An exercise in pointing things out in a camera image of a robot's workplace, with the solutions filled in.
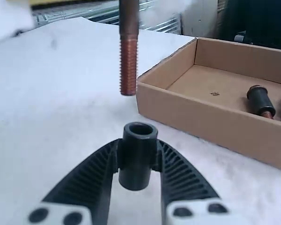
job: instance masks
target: cardboard box wall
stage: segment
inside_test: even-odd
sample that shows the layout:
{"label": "cardboard box wall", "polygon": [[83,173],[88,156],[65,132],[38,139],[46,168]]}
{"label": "cardboard box wall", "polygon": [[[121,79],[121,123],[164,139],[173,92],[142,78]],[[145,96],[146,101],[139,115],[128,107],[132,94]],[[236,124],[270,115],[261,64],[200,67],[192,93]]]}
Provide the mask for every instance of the cardboard box wall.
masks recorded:
{"label": "cardboard box wall", "polygon": [[[250,113],[265,86],[275,120]],[[281,50],[198,38],[138,80],[139,113],[281,169]]]}

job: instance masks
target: threaded bolt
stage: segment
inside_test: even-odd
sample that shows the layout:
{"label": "threaded bolt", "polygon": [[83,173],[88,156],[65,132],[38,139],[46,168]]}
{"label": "threaded bolt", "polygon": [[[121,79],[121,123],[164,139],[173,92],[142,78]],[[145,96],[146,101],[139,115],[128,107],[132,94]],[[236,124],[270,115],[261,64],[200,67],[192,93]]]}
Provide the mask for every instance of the threaded bolt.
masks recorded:
{"label": "threaded bolt", "polygon": [[121,38],[120,92],[126,96],[136,94],[139,9],[139,0],[119,0],[119,32]]}
{"label": "threaded bolt", "polygon": [[250,87],[247,98],[254,114],[268,119],[274,119],[276,110],[267,95],[267,89],[265,87],[260,85]]}
{"label": "threaded bolt", "polygon": [[121,95],[136,93],[137,40],[121,40]]}

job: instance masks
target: cardboard box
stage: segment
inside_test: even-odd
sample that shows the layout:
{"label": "cardboard box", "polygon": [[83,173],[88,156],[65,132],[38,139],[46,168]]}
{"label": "cardboard box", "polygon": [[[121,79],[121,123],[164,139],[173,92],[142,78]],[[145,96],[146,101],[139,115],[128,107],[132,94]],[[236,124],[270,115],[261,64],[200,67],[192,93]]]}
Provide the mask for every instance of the cardboard box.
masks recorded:
{"label": "cardboard box", "polygon": [[[250,113],[265,86],[274,119]],[[139,113],[281,169],[281,50],[198,38],[138,80]]]}

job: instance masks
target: bolt thread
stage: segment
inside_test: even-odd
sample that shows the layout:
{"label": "bolt thread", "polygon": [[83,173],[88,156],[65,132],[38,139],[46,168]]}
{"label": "bolt thread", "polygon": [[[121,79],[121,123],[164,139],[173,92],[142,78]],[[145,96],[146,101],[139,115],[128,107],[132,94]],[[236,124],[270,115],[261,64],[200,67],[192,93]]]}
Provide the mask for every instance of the bolt thread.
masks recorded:
{"label": "bolt thread", "polygon": [[261,114],[261,116],[265,117],[265,118],[268,118],[268,119],[274,119],[272,114],[269,112],[269,111],[265,111]]}
{"label": "bolt thread", "polygon": [[121,79],[122,95],[136,93],[137,39],[121,40]]}

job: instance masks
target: black plastic bushing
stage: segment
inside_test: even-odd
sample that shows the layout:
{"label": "black plastic bushing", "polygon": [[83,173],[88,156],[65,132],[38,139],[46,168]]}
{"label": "black plastic bushing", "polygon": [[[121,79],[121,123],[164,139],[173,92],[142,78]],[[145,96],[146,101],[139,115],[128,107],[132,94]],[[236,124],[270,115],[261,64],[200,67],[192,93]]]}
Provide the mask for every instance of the black plastic bushing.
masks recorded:
{"label": "black plastic bushing", "polygon": [[261,115],[263,112],[270,112],[272,116],[276,114],[276,110],[267,95],[267,89],[260,85],[250,87],[247,98],[252,112],[256,115]]}
{"label": "black plastic bushing", "polygon": [[157,129],[145,123],[128,123],[118,149],[119,182],[132,191],[149,184],[151,165],[157,152]]}

